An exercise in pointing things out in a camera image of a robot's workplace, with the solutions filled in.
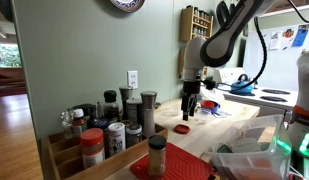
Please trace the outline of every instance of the red tray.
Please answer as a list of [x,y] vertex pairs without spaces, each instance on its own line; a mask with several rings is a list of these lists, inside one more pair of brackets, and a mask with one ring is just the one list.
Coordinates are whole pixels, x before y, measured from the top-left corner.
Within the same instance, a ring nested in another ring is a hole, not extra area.
[[[130,170],[141,180],[151,179],[148,175],[148,155],[133,163]],[[171,143],[167,143],[166,169],[161,179],[206,180],[212,173],[213,169],[210,164]]]

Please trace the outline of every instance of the wooden floor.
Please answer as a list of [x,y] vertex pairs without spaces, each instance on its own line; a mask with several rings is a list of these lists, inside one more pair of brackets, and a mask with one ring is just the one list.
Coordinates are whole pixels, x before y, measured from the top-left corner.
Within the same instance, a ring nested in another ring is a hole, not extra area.
[[43,179],[27,95],[0,97],[0,179]]

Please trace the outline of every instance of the cable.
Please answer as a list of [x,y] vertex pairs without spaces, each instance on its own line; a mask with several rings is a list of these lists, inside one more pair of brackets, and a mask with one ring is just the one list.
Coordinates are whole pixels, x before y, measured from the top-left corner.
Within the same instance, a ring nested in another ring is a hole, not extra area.
[[300,18],[301,18],[304,22],[309,23],[309,21],[306,20],[306,19],[301,15],[301,13],[297,10],[295,4],[294,4],[291,0],[287,0],[287,1],[291,4],[291,6],[294,8],[295,12],[298,14],[298,16],[299,16]]
[[265,40],[263,38],[262,32],[261,32],[260,27],[258,25],[258,18],[257,17],[254,18],[254,25],[255,25],[255,28],[256,28],[257,35],[260,38],[260,41],[261,41],[261,44],[262,44],[262,49],[263,49],[263,63],[262,63],[262,67],[261,67],[260,71],[258,72],[258,74],[255,76],[255,78],[252,81],[250,81],[249,83],[247,83],[243,86],[232,86],[232,85],[225,84],[225,83],[218,83],[218,85],[221,84],[221,85],[227,85],[227,86],[237,88],[235,90],[225,90],[225,89],[219,89],[219,88],[216,88],[216,89],[219,89],[219,90],[222,90],[222,91],[227,91],[227,92],[229,92],[229,91],[233,92],[233,91],[238,91],[238,90],[244,89],[244,88],[248,87],[249,85],[252,85],[253,83],[255,83],[258,80],[258,78],[262,75],[262,73],[264,72],[266,62],[267,62],[267,48],[266,48],[266,44],[265,44]]

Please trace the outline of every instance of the outdoor greenery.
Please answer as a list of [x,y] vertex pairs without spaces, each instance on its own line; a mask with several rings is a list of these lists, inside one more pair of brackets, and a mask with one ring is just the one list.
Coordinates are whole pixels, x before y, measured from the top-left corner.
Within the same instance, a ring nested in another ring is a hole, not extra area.
[[17,44],[0,44],[0,67],[21,67]]

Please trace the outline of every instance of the electrical outlet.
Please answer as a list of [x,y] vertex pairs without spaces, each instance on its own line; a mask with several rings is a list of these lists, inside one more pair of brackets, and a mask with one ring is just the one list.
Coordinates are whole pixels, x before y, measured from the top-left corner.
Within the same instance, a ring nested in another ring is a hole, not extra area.
[[138,75],[137,71],[127,71],[127,84],[132,86],[133,89],[138,88]]

